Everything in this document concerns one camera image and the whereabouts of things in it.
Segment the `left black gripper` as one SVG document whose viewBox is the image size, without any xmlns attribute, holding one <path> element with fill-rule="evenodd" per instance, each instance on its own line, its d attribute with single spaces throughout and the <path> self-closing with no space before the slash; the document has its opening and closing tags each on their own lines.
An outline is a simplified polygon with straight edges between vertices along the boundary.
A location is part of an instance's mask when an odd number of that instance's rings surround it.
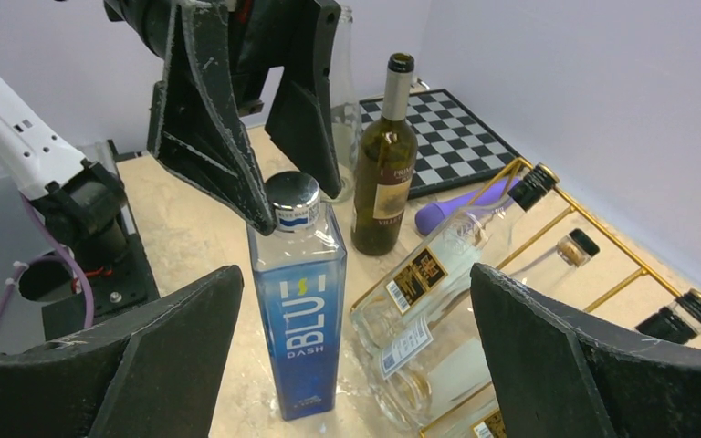
<svg viewBox="0 0 701 438">
<path fill-rule="evenodd" d="M 263 109 L 267 74 L 285 62 L 266 132 L 329 198 L 338 197 L 342 183 L 329 79 L 337 2 L 103 4 L 109 21 L 127 23 L 164 58 L 148 150 L 166 171 L 226 205 L 259 233 L 272 234 L 276 219 L 239 114 Z"/>
</svg>

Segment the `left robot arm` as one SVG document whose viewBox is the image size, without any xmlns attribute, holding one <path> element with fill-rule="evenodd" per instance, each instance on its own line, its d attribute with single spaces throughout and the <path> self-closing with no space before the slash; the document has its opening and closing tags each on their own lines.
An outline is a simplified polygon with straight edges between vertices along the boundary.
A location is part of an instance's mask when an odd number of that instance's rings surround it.
<svg viewBox="0 0 701 438">
<path fill-rule="evenodd" d="M 341 182 L 330 129 L 334 1 L 108 1 L 163 62 L 147 148 L 169 173 L 232 209 L 262 235 L 281 224 L 244 116 L 261 109 L 271 68 L 283 70 L 266 130 L 331 197 Z M 0 163 L 82 288 L 82 327 L 96 305 L 88 270 L 126 260 L 119 177 L 63 140 L 0 77 Z"/>
</svg>

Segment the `purple cylinder tool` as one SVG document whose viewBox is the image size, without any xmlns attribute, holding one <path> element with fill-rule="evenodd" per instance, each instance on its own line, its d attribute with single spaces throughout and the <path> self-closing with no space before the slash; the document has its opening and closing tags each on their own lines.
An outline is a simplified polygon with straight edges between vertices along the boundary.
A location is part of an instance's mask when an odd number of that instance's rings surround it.
<svg viewBox="0 0 701 438">
<path fill-rule="evenodd" d="M 507 179 L 502 179 L 489 185 L 487 190 L 477 197 L 472 206 L 479 211 L 480 216 L 510 203 L 509 196 L 504 193 L 506 186 Z M 429 235 L 456 210 L 468 206 L 469 201 L 474 199 L 477 193 L 478 190 L 475 190 L 447 201 L 432 202 L 422 207 L 414 217 L 417 232 L 422 236 Z"/>
</svg>

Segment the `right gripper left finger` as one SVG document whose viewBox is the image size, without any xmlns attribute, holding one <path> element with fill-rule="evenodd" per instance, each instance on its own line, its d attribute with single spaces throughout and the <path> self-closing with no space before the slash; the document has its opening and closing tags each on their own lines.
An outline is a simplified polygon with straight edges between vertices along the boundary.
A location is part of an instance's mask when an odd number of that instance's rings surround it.
<svg viewBox="0 0 701 438">
<path fill-rule="evenodd" d="M 206 437 L 244 289 L 223 266 L 166 297 L 0 354 L 0 437 Z"/>
</svg>

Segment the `clear round glass bottle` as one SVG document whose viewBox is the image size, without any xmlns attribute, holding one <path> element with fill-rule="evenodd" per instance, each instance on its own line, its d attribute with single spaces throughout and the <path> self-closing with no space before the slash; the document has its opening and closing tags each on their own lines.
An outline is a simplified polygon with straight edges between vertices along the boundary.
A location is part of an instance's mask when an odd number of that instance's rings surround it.
<svg viewBox="0 0 701 438">
<path fill-rule="evenodd" d="M 342 5 L 330 63 L 330 116 L 334 148 L 340 171 L 341 190 L 337 197 L 325 193 L 327 203 L 343 203 L 352 197 L 355 169 L 362 134 L 360 101 L 353 83 L 351 62 L 352 9 Z"/>
</svg>

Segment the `square clear bottle black cap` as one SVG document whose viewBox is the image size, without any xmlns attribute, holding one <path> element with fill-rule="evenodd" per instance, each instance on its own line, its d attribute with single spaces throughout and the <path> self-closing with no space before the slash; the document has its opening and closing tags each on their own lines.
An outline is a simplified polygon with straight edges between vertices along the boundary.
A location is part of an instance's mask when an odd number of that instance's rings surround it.
<svg viewBox="0 0 701 438">
<path fill-rule="evenodd" d="M 463 276 L 473 264 L 496 266 L 511 252 L 518 220 L 559 181 L 540 163 L 494 202 L 455 208 L 354 305 L 350 321 L 361 346 L 373 354 L 416 318 L 446 310 L 468 288 Z"/>
</svg>

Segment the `black white chessboard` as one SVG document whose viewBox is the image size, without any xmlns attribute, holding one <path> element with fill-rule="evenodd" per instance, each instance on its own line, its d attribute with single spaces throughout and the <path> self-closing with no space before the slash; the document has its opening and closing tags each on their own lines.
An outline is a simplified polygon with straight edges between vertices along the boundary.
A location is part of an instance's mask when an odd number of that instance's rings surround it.
<svg viewBox="0 0 701 438">
<path fill-rule="evenodd" d="M 418 144 L 410 199 L 488 181 L 519 156 L 446 89 L 412 94 L 406 120 Z"/>
</svg>

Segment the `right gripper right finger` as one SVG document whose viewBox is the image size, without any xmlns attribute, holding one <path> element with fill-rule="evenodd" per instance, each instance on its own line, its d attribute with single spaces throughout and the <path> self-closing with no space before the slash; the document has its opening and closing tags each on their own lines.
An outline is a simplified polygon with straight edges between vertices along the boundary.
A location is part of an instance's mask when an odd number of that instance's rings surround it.
<svg viewBox="0 0 701 438">
<path fill-rule="evenodd" d="M 509 437 L 701 437 L 701 349 L 470 272 L 479 336 Z"/>
</svg>

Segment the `dark green wine bottle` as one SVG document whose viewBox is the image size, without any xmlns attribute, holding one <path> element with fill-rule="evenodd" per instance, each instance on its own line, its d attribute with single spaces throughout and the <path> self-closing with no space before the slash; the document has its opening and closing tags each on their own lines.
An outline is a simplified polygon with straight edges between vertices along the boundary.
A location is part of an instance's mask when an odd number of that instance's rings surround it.
<svg viewBox="0 0 701 438">
<path fill-rule="evenodd" d="M 367 256 L 393 250 L 401 229 L 418 143 L 406 121 L 414 57 L 389 57 L 380 118 L 363 132 L 355 171 L 351 241 Z"/>
</svg>

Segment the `round clear bottle cork cap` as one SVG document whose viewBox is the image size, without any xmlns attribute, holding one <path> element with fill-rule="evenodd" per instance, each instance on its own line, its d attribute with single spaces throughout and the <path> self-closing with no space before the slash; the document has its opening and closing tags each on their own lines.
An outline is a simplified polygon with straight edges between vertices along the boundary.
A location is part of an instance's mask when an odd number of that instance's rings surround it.
<svg viewBox="0 0 701 438">
<path fill-rule="evenodd" d="M 587 233 L 575 228 L 528 264 L 502 273 L 539 292 L 552 292 L 600 252 Z M 446 310 L 420 316 L 368 366 L 375 400 L 402 430 L 419 429 L 454 408 L 490 371 L 478 333 L 469 288 Z"/>
</svg>

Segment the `blue dash bottle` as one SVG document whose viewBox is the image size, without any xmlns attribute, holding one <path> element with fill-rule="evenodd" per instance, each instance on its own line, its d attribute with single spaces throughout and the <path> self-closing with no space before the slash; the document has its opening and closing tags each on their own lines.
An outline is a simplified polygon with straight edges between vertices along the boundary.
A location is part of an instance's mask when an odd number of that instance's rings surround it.
<svg viewBox="0 0 701 438">
<path fill-rule="evenodd" d="M 335 404 L 347 250 L 312 176 L 280 172 L 266 189 L 277 228 L 248 228 L 247 239 L 278 407 L 291 421 Z"/>
</svg>

